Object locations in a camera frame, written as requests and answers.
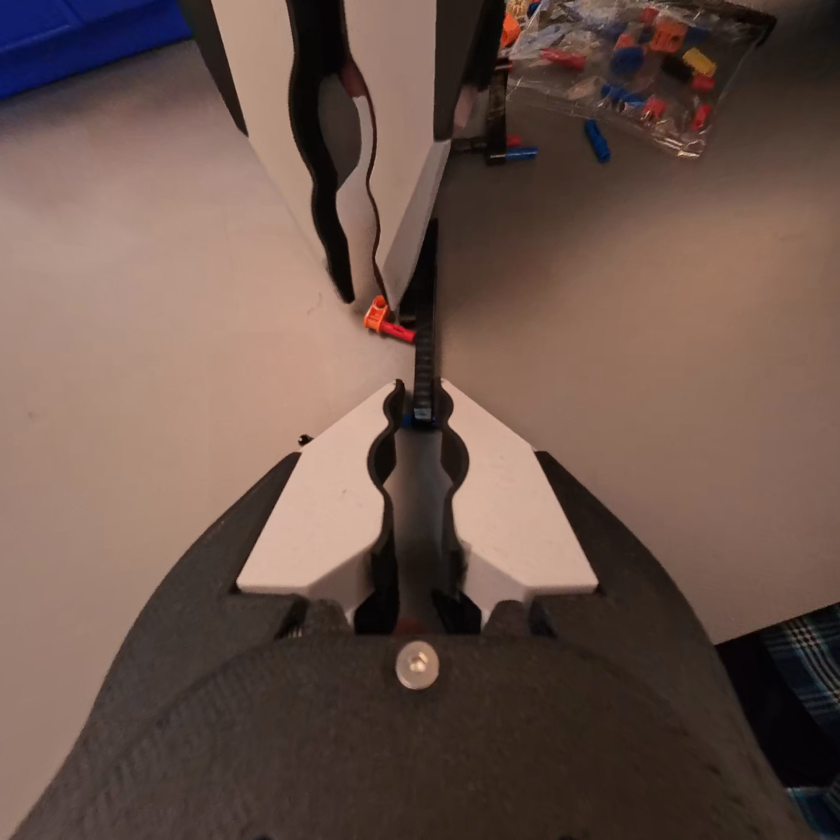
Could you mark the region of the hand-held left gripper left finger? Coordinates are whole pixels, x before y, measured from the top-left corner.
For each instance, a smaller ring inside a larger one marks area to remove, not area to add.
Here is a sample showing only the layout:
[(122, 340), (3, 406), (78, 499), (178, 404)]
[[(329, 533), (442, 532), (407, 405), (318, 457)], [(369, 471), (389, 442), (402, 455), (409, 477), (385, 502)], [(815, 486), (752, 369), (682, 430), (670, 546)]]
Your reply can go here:
[(358, 634), (390, 634), (400, 612), (393, 504), (406, 388), (395, 380), (305, 444), (237, 588), (337, 603)]

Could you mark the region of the blue plastic bin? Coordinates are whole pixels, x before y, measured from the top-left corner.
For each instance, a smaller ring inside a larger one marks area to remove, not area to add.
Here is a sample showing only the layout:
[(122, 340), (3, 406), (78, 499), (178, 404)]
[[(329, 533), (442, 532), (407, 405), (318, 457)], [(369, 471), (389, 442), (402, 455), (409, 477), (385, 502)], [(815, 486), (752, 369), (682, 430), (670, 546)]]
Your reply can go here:
[(192, 36), (176, 1), (2, 1), (1, 99)]

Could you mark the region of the clear bag of toy parts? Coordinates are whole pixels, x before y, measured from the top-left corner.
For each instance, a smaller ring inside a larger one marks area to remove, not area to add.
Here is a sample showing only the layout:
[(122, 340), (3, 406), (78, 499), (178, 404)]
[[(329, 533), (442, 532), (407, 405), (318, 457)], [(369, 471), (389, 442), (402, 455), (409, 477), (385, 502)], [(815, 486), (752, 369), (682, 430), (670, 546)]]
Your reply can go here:
[[(648, 44), (662, 18), (689, 27), (674, 55)], [(699, 159), (722, 100), (742, 65), (778, 24), (741, 2), (542, 1), (520, 17), (508, 95), (525, 94), (571, 116), (614, 124), (684, 160)], [(681, 60), (697, 47), (717, 63), (714, 77)]]

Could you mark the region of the short black toy beam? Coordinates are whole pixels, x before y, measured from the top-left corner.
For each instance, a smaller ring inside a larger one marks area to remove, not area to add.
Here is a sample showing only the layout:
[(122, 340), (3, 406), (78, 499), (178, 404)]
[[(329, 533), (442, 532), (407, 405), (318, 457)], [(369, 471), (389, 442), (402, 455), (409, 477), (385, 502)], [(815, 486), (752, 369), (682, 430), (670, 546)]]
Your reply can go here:
[(479, 154), (487, 165), (504, 165), (508, 157), (507, 89), (511, 61), (497, 59), (487, 89), (488, 102), (483, 134), (453, 139), (449, 152), (454, 155)]

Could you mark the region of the long black toy beam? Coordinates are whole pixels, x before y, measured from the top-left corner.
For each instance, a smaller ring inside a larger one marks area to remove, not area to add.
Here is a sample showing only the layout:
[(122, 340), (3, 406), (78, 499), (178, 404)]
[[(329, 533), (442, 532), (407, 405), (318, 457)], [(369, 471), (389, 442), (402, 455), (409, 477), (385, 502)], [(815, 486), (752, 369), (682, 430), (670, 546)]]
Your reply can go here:
[(415, 334), (414, 379), (411, 411), (428, 411), (435, 417), (436, 299), (438, 219), (427, 225), (421, 251), (399, 310), (399, 323)]

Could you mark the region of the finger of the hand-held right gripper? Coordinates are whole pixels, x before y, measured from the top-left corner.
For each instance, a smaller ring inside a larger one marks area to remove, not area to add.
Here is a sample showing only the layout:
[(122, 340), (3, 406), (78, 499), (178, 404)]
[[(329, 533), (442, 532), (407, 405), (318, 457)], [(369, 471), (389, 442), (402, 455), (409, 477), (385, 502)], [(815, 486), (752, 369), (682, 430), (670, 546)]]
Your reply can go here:
[(248, 139), (339, 298), (354, 301), (339, 175), (319, 116), (346, 57), (343, 3), (216, 1), (213, 12)]
[(360, 159), (345, 182), (353, 288), (381, 289), (392, 310), (421, 254), (450, 141), (434, 140), (435, 2), (345, 3), (350, 55), (365, 85), (353, 98)]

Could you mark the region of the person's plaid clothing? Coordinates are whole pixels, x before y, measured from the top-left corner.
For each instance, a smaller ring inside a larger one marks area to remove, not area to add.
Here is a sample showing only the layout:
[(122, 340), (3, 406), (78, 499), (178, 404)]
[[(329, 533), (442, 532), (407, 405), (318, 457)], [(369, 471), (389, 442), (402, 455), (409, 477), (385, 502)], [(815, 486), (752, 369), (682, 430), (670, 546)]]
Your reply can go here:
[(742, 711), (793, 804), (839, 838), (839, 604), (717, 645)]

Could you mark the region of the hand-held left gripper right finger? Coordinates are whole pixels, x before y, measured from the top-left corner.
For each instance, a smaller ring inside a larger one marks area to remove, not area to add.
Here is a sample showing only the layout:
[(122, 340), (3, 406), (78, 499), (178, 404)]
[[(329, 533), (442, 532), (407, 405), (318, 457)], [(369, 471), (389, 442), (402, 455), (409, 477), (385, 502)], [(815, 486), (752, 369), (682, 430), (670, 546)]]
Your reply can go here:
[(590, 595), (598, 580), (536, 450), (447, 380), (435, 385), (446, 583), (432, 592), (446, 632), (478, 634), (496, 607)]

